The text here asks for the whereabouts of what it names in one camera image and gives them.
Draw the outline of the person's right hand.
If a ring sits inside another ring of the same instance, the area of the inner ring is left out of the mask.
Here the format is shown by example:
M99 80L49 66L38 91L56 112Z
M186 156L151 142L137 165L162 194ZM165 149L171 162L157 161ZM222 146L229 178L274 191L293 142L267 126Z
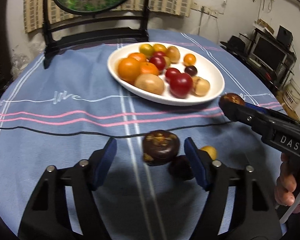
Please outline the person's right hand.
M276 180L274 190L275 200L283 206L292 206L295 202L293 192L296 190L297 182L292 172L288 168L288 156L281 153L282 164L280 166L280 175ZM294 209L293 213L300 213L300 203Z

